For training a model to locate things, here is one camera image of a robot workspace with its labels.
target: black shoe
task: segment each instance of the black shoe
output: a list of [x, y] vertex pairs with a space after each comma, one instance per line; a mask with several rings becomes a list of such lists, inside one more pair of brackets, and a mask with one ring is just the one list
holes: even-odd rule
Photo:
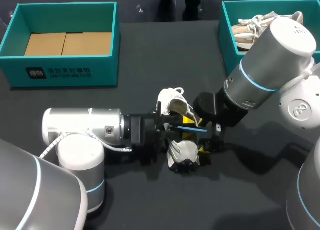
[[182, 14], [183, 21], [198, 21], [199, 18], [199, 9], [198, 7], [186, 7]]
[[174, 22], [175, 4], [173, 0], [161, 0], [155, 17], [156, 22]]

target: shoelace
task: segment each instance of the shoelace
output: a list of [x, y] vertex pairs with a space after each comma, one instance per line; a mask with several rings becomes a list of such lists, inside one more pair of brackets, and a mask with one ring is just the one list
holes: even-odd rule
[[241, 26], [248, 26], [251, 30], [253, 30], [252, 45], [255, 43], [257, 30], [261, 29], [261, 27], [263, 26], [261, 24], [263, 17], [264, 16], [262, 15], [256, 15], [252, 19], [238, 19], [238, 22]]
[[180, 99], [181, 99], [183, 102], [186, 103], [186, 105], [187, 105], [187, 107], [188, 107], [186, 113], [189, 112], [189, 114], [193, 117], [193, 120], [195, 121], [196, 126], [198, 126], [198, 121], [197, 121], [197, 119], [196, 119], [195, 114], [193, 113], [193, 112], [194, 112], [194, 108], [193, 108], [193, 107], [187, 102], [187, 100], [183, 97], [183, 94], [185, 93], [185, 90], [184, 90], [182, 87], [176, 87], [176, 88], [174, 88], [174, 90], [176, 90], [176, 91], [179, 93], [179, 95], [181, 96]]

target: black table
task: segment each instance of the black table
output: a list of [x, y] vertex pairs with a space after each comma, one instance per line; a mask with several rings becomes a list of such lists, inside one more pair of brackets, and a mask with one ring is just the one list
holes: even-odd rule
[[[146, 113], [163, 88], [183, 87], [191, 104], [218, 91], [226, 76], [217, 29], [217, 21], [122, 24], [117, 88], [10, 90], [0, 73], [0, 138], [39, 156], [48, 108]], [[287, 125], [277, 97], [228, 129], [227, 150], [195, 173], [169, 171], [165, 154], [151, 165], [108, 154], [105, 206], [89, 229], [289, 230], [286, 191], [319, 131]]]

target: white sneaker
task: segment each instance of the white sneaker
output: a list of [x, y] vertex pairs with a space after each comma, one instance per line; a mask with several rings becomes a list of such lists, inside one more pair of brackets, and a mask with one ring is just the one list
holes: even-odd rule
[[[161, 102], [161, 114], [170, 115], [170, 112], [176, 112], [195, 122], [198, 126], [197, 119], [192, 112], [193, 108], [188, 104], [187, 100], [182, 96], [184, 90], [181, 87], [163, 89], [159, 96], [158, 102]], [[165, 130], [169, 129], [169, 125], [164, 125]], [[194, 171], [199, 162], [199, 148], [196, 136], [191, 136], [188, 140], [169, 141], [169, 149], [167, 153], [168, 166], [175, 172]]]
[[252, 19], [238, 19], [239, 24], [232, 26], [235, 43], [238, 48], [249, 50], [259, 39], [267, 27], [277, 18], [288, 18], [301, 25], [304, 22], [302, 12], [297, 11], [292, 15], [278, 15], [274, 11], [267, 15], [256, 15]]

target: teal box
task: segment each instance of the teal box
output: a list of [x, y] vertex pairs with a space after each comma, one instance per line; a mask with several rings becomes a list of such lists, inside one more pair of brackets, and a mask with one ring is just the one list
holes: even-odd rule
[[254, 1], [223, 1], [218, 27], [218, 38], [228, 75], [232, 73], [245, 53], [239, 52], [232, 26], [239, 24], [238, 19], [252, 19], [256, 15], [266, 15], [270, 12], [279, 15], [303, 13], [303, 25], [312, 33], [317, 48], [313, 55], [320, 62], [320, 1], [319, 0], [254, 0]]
[[[112, 32], [110, 55], [24, 56], [31, 33]], [[120, 32], [116, 2], [18, 4], [0, 45], [14, 88], [116, 86]]]

